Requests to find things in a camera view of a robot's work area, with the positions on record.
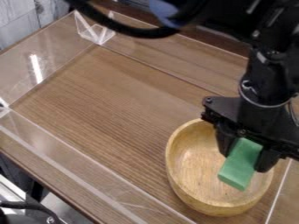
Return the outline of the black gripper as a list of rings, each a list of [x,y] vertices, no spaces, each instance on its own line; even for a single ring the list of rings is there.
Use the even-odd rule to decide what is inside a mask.
[[[280,158],[299,161],[299,127],[285,107],[260,108],[241,97],[203,98],[201,119],[213,125],[219,153],[227,157],[239,137],[265,146],[260,151],[256,172],[268,172]]]

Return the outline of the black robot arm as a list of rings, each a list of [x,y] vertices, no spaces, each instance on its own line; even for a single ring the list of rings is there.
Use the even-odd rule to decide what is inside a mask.
[[[227,156],[237,138],[261,145],[253,163],[267,172],[280,159],[299,160],[299,0],[209,0],[204,25],[249,45],[237,96],[207,97],[201,119],[213,124]]]

